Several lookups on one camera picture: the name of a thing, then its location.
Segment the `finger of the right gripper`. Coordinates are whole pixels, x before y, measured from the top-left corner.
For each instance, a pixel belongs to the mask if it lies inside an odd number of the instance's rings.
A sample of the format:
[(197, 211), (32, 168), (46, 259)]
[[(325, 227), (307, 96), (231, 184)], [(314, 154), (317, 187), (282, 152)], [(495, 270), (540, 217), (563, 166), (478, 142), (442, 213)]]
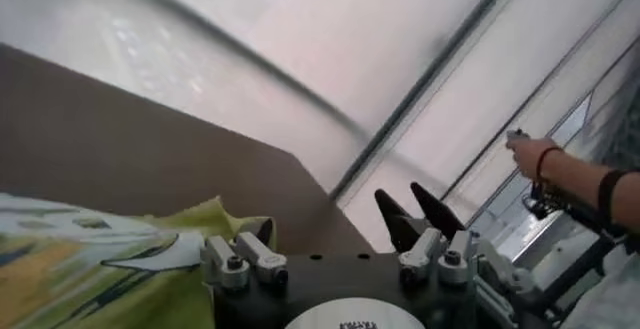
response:
[(409, 214), (391, 195), (383, 189), (374, 192), (374, 199), (384, 220), (391, 218), (411, 218)]
[(466, 229), (447, 205), (419, 183), (411, 182), (410, 190), (426, 221), (439, 230), (448, 243), (437, 260), (443, 281), (468, 281), (472, 259), (480, 263), (480, 274), (488, 273), (500, 281), (511, 281), (515, 268), (488, 240)]

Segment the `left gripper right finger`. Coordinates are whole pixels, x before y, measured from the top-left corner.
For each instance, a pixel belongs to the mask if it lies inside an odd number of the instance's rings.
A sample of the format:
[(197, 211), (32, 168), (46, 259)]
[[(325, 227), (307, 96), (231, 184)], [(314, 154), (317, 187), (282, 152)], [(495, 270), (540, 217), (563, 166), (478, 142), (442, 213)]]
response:
[(433, 270), (445, 285), (465, 285), (468, 278), (471, 234), (448, 230), (426, 219), (391, 217), (391, 242), (398, 253), (402, 285), (420, 285)]

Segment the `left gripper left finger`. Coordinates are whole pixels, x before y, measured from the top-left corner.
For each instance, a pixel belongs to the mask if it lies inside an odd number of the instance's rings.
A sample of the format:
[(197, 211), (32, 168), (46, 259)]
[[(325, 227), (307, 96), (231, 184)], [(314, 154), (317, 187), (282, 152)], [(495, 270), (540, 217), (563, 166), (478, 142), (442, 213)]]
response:
[(270, 247), (274, 236), (275, 224), (267, 218), (242, 227), (231, 240), (207, 237), (200, 248), (204, 282), (224, 290), (246, 290), (255, 278), (269, 288), (283, 289), (289, 280), (288, 260)]

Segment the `person's bare hand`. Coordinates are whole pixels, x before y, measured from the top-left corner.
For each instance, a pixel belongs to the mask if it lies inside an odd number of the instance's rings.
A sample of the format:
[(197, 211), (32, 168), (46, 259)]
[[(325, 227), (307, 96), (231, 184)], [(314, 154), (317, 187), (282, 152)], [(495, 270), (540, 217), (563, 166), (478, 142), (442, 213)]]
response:
[(549, 152), (558, 150), (557, 144), (548, 138), (512, 138), (506, 142), (506, 148), (512, 152), (512, 157), (520, 173), (532, 180), (539, 179), (540, 160)]

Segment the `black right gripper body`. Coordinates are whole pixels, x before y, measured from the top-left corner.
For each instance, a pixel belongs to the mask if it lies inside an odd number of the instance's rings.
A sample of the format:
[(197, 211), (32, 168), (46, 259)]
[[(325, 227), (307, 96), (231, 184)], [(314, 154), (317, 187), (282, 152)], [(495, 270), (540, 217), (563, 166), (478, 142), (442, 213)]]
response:
[(514, 273), (506, 282), (483, 273), (477, 275), (477, 319), (478, 328), (557, 328), (560, 315), (543, 305), (530, 273)]

